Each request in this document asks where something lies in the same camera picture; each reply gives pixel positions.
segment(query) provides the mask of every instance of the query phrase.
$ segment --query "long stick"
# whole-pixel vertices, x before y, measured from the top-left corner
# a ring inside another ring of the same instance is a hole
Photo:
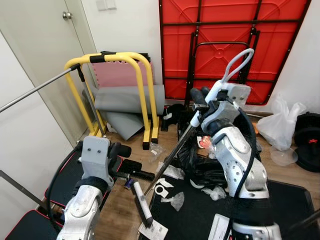
[[[170,153],[170,155],[168,156],[168,158],[166,160],[164,160],[163,166],[160,168],[159,172],[156,174],[156,176],[154,177],[153,181],[150,183],[149,187],[147,188],[147,190],[144,192],[144,195],[147,196],[147,194],[149,193],[149,191],[153,188],[153,186],[156,184],[156,182],[158,181],[158,179],[161,177],[161,175],[165,172],[165,170],[167,169],[167,167],[170,165],[170,163],[172,162],[172,160],[174,159],[174,157],[177,155],[177,153],[179,152],[179,150],[183,147],[183,145],[185,144],[186,140],[190,137],[190,135],[194,132],[194,130],[196,129],[196,127],[192,126],[191,124],[187,127],[187,129],[184,131],[183,135],[180,137],[179,141],[177,142],[177,144],[175,145],[174,149],[172,150],[172,152]]]
[[[27,91],[26,93],[22,94],[21,96],[17,97],[15,100],[7,103],[6,105],[2,106],[0,108],[0,113],[3,112],[4,110],[10,108],[11,106],[15,105],[16,103],[20,102],[21,100],[25,99],[26,97],[30,96],[31,94],[39,91],[40,89],[42,89],[43,87],[47,86],[48,84],[54,82],[55,80],[61,78],[62,76],[66,75],[67,73],[70,73],[71,71],[76,69],[76,66],[78,66],[78,64],[71,66],[70,68],[68,68],[67,70],[61,72],[60,74],[58,74],[57,76],[51,78],[50,80],[40,84],[39,86]]]
[[[0,177],[3,177],[4,180],[6,180],[8,183],[10,183],[12,186],[14,186],[16,189],[18,189],[21,193],[26,195],[28,198],[39,204],[42,208],[47,210],[47,206],[43,201],[41,201],[39,198],[37,198],[35,195],[33,195],[31,192],[29,192],[27,189],[25,189],[22,185],[20,185],[17,181],[12,179],[8,174],[6,174],[4,171],[0,170]]]

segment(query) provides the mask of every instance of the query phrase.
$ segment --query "white tag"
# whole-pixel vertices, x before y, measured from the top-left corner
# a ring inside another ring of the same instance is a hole
[[[229,218],[220,214],[214,215],[208,240],[223,240],[227,232]]]
[[[164,240],[167,235],[168,228],[161,225],[156,220],[153,220],[150,228],[146,228],[144,223],[141,223],[139,232],[150,240]]]
[[[169,192],[165,190],[164,186],[162,185],[157,185],[154,189],[154,192],[163,198],[166,198],[169,194]]]
[[[168,115],[165,115],[165,116],[163,117],[164,120],[168,120],[168,119],[170,119],[170,118],[172,118],[172,112],[170,112]]]
[[[165,188],[173,188],[174,186],[166,181],[165,178],[160,178],[158,181],[156,181],[155,184],[161,184]]]

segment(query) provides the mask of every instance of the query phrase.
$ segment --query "rolled mat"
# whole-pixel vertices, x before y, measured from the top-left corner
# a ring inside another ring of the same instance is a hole
[[[162,115],[165,106],[165,86],[154,85],[156,113]],[[151,114],[148,87],[144,87],[144,95],[148,114]],[[117,113],[140,114],[141,103],[137,86],[101,87],[95,97],[95,107],[98,110]]]
[[[90,85],[92,95],[96,98],[98,89],[93,85]],[[91,113],[89,103],[86,107]],[[118,134],[124,139],[128,140],[134,134],[136,134],[140,129],[144,127],[144,121],[141,114],[136,113],[126,113],[126,112],[111,112],[111,111],[99,111],[102,118],[110,123],[110,125],[118,132]]]

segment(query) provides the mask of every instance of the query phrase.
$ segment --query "white wall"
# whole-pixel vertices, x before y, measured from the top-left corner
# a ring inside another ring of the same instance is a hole
[[[156,84],[162,84],[158,0],[114,0],[117,9],[98,11],[96,1],[82,0],[98,52],[148,53]]]
[[[96,2],[82,0],[97,51],[133,51],[150,54],[155,82],[162,83],[159,7],[157,0],[116,0],[117,10],[98,11]],[[320,1],[313,0],[266,106],[247,110],[271,112],[275,94],[291,107],[301,102],[320,113]]]
[[[289,108],[303,103],[307,110],[320,114],[320,1],[312,0],[291,53],[265,106],[246,109],[271,112],[273,99],[281,94]]]
[[[0,33],[0,106],[34,86]],[[38,93],[0,113],[0,169],[38,198],[72,150]],[[0,239],[37,204],[0,178]]]

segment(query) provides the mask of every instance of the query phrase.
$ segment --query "black foot cap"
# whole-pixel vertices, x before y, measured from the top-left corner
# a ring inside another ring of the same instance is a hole
[[[150,143],[149,142],[143,142],[142,143],[142,149],[143,150],[149,150],[150,148]]]
[[[158,138],[151,138],[151,142],[154,144],[158,144]]]

